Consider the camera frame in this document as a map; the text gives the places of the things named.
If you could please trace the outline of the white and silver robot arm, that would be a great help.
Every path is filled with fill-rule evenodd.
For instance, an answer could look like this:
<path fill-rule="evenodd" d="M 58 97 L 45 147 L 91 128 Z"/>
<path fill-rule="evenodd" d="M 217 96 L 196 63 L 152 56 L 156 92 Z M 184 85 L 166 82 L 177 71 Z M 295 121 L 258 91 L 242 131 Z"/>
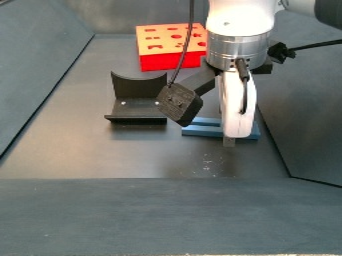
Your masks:
<path fill-rule="evenodd" d="M 274 27 L 276 0 L 209 0 L 208 63 L 221 71 L 220 88 L 224 145 L 252 135 L 257 88 L 252 70 L 266 61 Z"/>

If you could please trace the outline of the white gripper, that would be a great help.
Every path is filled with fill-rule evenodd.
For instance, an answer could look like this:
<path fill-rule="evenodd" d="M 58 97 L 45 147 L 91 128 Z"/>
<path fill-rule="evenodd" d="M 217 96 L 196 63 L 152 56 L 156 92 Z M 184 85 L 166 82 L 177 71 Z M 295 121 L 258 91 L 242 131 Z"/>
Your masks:
<path fill-rule="evenodd" d="M 236 139 L 252 134 L 257 106 L 257 89 L 254 80 L 248 86 L 240 78 L 238 71 L 224 72 L 218 78 L 221 113 L 224 128 L 224 146 L 234 147 Z"/>

